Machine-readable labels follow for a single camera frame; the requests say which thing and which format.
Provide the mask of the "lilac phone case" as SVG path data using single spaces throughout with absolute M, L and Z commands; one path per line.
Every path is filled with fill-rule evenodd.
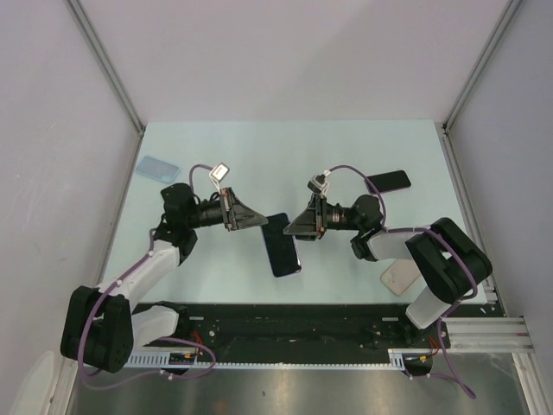
M 271 250 L 270 265 L 275 278 L 283 278 L 302 270 L 296 243 L 291 241 Z

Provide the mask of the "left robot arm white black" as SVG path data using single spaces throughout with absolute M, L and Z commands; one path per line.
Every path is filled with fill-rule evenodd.
M 124 367 L 133 349 L 161 338 L 179 346 L 191 335 L 178 307 L 161 302 L 136 312 L 144 296 L 188 259 L 197 229 L 221 225 L 239 231 L 267 224 L 265 216 L 243 204 L 231 188 L 200 200 L 186 183 L 161 192 L 163 213 L 149 231 L 147 252 L 120 277 L 95 287 L 81 285 L 70 297 L 60 342 L 62 356 L 108 373 Z

